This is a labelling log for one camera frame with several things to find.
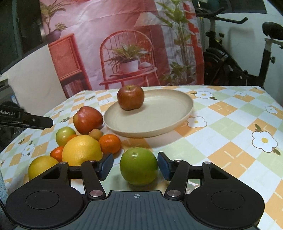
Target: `plate rim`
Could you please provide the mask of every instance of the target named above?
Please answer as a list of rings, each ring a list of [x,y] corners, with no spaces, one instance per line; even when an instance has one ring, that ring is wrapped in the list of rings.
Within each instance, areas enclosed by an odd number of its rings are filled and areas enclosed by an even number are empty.
[[[181,122],[182,120],[184,120],[187,116],[189,117],[190,114],[192,113],[192,111],[193,111],[193,109],[194,109],[194,100],[190,97],[190,95],[186,94],[186,93],[183,92],[183,91],[174,90],[174,89],[152,89],[152,90],[151,90],[151,89],[148,89],[148,90],[145,90],[144,92],[146,93],[146,92],[148,92],[148,91],[157,91],[157,90],[177,91],[177,92],[179,92],[179,93],[185,94],[186,96],[188,96],[188,97],[192,100],[192,108],[191,108],[191,110],[190,110],[189,113],[186,114],[183,118],[181,118],[181,119],[178,120],[177,122],[171,124],[170,126],[167,126],[167,127],[161,128],[161,129],[152,130],[152,131],[146,131],[146,132],[144,132],[144,131],[143,131],[143,132],[127,132],[130,136],[133,136],[133,135],[138,136],[138,135],[142,135],[143,133],[160,132],[161,130],[167,129],[167,128],[171,127],[171,126],[175,126],[177,123],[179,123],[179,122]],[[105,124],[105,126],[106,126],[107,128],[109,128],[111,131],[113,131],[113,132],[115,132],[115,133],[126,133],[126,132],[119,131],[119,130],[116,130],[116,129],[110,127],[110,126],[105,122],[105,114],[106,114],[106,112],[107,112],[112,106],[114,106],[116,103],[118,103],[118,101],[116,101],[115,103],[113,103],[113,104],[104,112],[104,114],[103,114],[103,123]]]

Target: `table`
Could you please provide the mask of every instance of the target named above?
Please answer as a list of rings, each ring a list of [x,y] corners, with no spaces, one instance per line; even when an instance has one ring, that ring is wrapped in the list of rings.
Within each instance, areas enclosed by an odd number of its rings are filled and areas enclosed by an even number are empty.
[[[165,191],[168,182],[162,175],[143,188],[128,185],[119,171],[121,155],[133,146],[154,152],[163,151],[174,159],[201,165],[211,161],[240,179],[265,201],[261,230],[283,229],[283,108],[262,88],[222,86],[159,86],[150,89],[173,89],[189,94],[194,100],[190,118],[174,131],[157,137],[131,139],[120,137],[122,149],[115,155],[114,166],[102,185],[110,190],[141,189]],[[104,113],[117,100],[118,90],[83,91],[48,112],[54,125],[45,130],[25,130],[0,154],[1,172],[10,194],[28,181],[31,161],[49,155],[57,147],[56,131],[74,128],[72,117],[82,106]],[[104,134],[112,133],[106,127]],[[81,180],[71,185],[84,193]],[[187,192],[198,186],[191,180]]]

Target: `exercise bike seat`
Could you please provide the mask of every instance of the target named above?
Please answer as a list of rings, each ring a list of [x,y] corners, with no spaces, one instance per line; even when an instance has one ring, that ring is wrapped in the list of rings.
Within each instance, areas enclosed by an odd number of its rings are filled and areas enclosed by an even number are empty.
[[[283,40],[283,27],[275,22],[263,23],[262,31],[272,39]]]

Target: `round tray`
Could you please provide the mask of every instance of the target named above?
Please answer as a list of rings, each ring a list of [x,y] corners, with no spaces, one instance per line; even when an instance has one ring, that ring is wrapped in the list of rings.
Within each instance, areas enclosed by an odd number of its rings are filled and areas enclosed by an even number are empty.
[[[188,119],[194,101],[177,90],[148,90],[141,108],[125,111],[118,102],[104,113],[105,125],[124,137],[146,138],[172,131]]]

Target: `dark window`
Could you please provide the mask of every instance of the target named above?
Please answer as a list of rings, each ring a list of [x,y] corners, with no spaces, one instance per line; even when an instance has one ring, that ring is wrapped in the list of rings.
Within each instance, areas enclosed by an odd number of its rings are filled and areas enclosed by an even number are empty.
[[[39,0],[0,0],[0,73],[44,45]]]
[[[208,0],[207,3],[193,0],[195,7],[200,5],[212,12],[224,7],[223,13],[262,13],[267,14],[263,0]]]

